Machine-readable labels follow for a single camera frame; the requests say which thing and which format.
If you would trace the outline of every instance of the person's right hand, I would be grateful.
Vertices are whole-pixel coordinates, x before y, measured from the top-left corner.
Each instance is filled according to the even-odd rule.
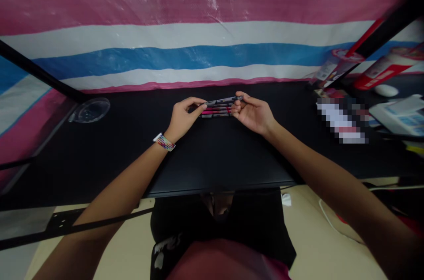
[[[277,121],[265,101],[250,97],[248,94],[237,91],[236,96],[243,96],[243,101],[236,100],[231,106],[232,115],[250,130],[266,135],[275,127]]]

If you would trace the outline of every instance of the computer mouse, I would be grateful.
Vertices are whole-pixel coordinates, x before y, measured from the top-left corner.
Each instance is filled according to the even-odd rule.
[[[389,85],[375,86],[374,91],[383,97],[394,97],[399,93],[399,90]]]

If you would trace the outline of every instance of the desk surface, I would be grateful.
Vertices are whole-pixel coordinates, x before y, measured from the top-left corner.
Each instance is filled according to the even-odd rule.
[[[415,154],[372,130],[369,144],[339,144],[317,114],[316,97],[304,86],[263,83],[106,94],[108,114],[92,124],[65,122],[0,198],[0,209],[89,203],[167,128],[175,102],[191,95],[225,98],[236,90],[267,101],[287,130],[357,178],[422,171]],[[235,118],[199,119],[165,158],[145,197],[299,183],[287,160]]]

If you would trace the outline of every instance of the white stripe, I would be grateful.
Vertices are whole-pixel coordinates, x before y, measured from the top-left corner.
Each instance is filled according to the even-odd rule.
[[[49,88],[44,82],[28,75],[2,93],[0,96],[0,134],[7,130]]]
[[[375,61],[366,61],[352,73],[364,72]],[[175,83],[193,81],[219,81],[230,78],[249,80],[258,77],[304,79],[313,76],[319,67],[295,65],[255,64],[245,67],[216,66],[207,69],[136,69],[104,76],[89,76],[62,80],[77,90],[102,89],[126,85],[141,85],[148,82]],[[405,72],[424,72],[424,65],[416,65]]]
[[[72,56],[108,48],[289,43],[328,46],[356,41],[372,21],[332,25],[286,22],[167,24],[154,26],[80,26],[38,34],[4,36],[6,44],[30,59]],[[396,41],[420,42],[420,22],[396,35]]]

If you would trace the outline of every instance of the colorful bracelet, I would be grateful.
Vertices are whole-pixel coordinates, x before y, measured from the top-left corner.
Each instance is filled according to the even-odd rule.
[[[159,133],[156,138],[153,139],[153,142],[157,142],[167,151],[172,151],[175,147],[175,144],[168,141],[168,139],[164,137],[162,133]]]

